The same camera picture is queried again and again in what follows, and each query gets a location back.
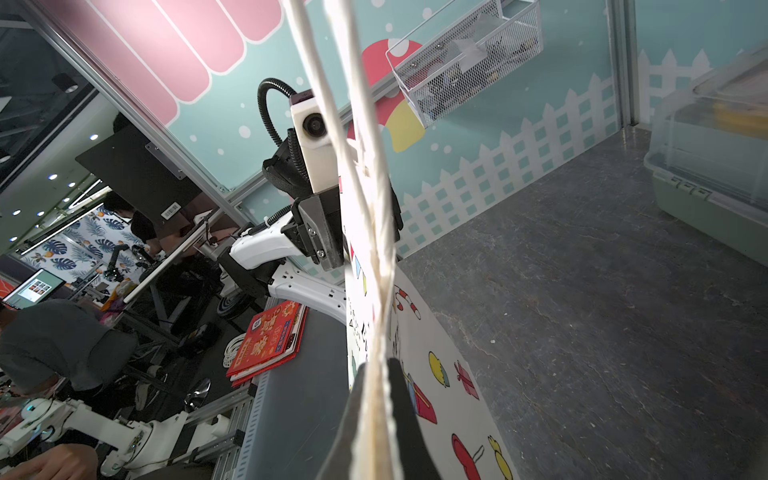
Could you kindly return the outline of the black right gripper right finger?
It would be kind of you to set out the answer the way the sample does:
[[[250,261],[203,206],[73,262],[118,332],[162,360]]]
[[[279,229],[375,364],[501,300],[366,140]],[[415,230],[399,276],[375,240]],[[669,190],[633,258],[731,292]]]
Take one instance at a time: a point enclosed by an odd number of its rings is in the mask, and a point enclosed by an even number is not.
[[[428,452],[419,426],[417,415],[406,385],[400,362],[387,360],[390,399],[396,427],[398,458],[402,464],[404,479],[439,480],[440,475]]]

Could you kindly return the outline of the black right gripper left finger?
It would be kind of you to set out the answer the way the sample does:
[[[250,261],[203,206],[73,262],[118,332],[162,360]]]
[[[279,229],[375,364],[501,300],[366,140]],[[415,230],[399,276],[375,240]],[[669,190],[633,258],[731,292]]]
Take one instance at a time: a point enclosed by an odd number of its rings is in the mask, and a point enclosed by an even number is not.
[[[358,368],[338,432],[317,479],[375,478],[371,454],[366,446],[366,422],[371,410],[366,394],[368,370],[368,363]]]

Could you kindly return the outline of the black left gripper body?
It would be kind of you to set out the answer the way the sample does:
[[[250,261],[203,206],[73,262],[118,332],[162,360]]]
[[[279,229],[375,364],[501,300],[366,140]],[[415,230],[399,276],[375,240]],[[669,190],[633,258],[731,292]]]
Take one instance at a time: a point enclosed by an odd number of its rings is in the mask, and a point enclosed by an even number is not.
[[[296,200],[292,219],[281,232],[306,257],[323,270],[335,270],[345,263],[340,193],[323,191]]]

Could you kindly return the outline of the white gift bag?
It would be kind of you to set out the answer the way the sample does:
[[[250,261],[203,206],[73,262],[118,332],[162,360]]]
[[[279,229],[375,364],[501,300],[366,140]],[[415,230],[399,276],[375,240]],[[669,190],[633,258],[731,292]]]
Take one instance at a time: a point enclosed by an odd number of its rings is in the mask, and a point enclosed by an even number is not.
[[[283,5],[337,157],[345,245],[349,370],[369,364],[366,446],[374,479],[404,479],[387,360],[403,369],[440,479],[514,479],[518,473],[469,363],[397,264],[387,156],[362,61],[353,5],[329,1],[326,17],[349,88],[355,139],[336,109],[305,4]]]

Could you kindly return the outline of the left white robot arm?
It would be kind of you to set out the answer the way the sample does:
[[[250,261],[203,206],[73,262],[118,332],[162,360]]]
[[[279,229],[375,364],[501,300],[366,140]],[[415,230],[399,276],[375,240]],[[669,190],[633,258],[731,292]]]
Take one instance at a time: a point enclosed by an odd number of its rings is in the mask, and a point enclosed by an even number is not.
[[[267,97],[283,94],[294,126],[281,136],[272,121]],[[219,255],[218,263],[247,295],[295,301],[340,322],[346,320],[342,287],[318,279],[290,261],[302,256],[322,269],[344,264],[339,188],[312,179],[310,167],[335,164],[327,128],[310,90],[298,92],[286,82],[266,78],[257,88],[262,123],[277,150],[262,163],[264,178],[288,194],[291,204],[251,226]]]

